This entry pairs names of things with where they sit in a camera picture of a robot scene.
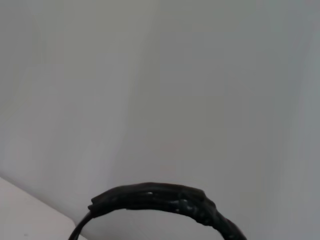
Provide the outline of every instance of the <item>gray wall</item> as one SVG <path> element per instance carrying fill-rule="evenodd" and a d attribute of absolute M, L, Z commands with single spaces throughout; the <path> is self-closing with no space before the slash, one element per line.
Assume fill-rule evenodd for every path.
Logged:
<path fill-rule="evenodd" d="M 318 239 L 318 10 L 1 1 L 0 175 L 76 222 L 93 196 L 156 181 L 204 189 L 248 239 Z M 220 239 L 148 211 L 111 213 L 84 234 Z"/>

